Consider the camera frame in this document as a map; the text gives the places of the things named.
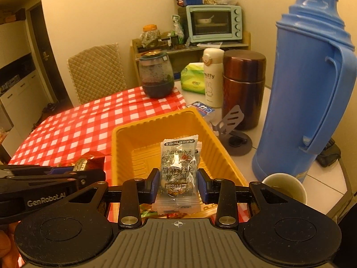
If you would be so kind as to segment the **left hand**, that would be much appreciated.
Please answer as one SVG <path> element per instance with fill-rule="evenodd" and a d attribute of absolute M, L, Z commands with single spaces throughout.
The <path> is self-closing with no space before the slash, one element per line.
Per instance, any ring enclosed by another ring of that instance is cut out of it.
<path fill-rule="evenodd" d="M 0 257 L 2 268 L 19 268 L 19 253 L 14 241 L 14 232 L 18 223 L 9 224 L 0 233 Z"/>

